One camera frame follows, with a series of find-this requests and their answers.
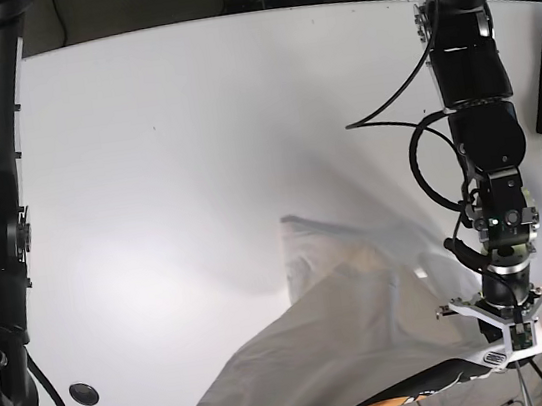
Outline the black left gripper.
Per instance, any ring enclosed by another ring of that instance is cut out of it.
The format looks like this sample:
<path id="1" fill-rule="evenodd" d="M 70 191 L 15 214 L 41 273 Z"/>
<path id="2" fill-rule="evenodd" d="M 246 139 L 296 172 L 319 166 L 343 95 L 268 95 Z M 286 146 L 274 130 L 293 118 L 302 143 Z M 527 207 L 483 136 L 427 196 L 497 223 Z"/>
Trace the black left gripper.
<path id="1" fill-rule="evenodd" d="M 542 286 L 530 282 L 538 210 L 522 187 L 521 175 L 481 179 L 462 203 L 461 218 L 478 232 L 481 250 L 454 232 L 444 241 L 458 261 L 481 278 L 478 294 L 454 298 L 438 315 L 472 317 L 488 345 L 469 357 L 490 371 L 542 352 Z"/>

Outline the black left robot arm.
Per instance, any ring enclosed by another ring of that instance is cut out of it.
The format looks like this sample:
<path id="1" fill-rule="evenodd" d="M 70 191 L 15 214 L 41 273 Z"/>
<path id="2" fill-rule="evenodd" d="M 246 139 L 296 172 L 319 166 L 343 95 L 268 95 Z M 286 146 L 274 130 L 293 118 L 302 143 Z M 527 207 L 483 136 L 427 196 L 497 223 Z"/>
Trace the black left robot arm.
<path id="1" fill-rule="evenodd" d="M 446 119 L 464 172 L 457 202 L 430 194 L 475 229 L 474 250 L 457 236 L 444 245 L 482 278 L 480 295 L 455 299 L 445 315 L 473 317 L 488 344 L 465 357 L 445 360 L 410 377 L 407 384 L 439 389 L 502 370 L 542 347 L 542 288 L 530 282 L 530 262 L 540 216 L 522 182 L 526 138 L 511 102 L 513 89 L 493 33 L 488 0 L 426 0 L 416 23 L 425 45 L 421 63 L 433 73 L 442 108 L 416 124 L 409 143 L 411 173 L 420 177 L 422 133 Z"/>

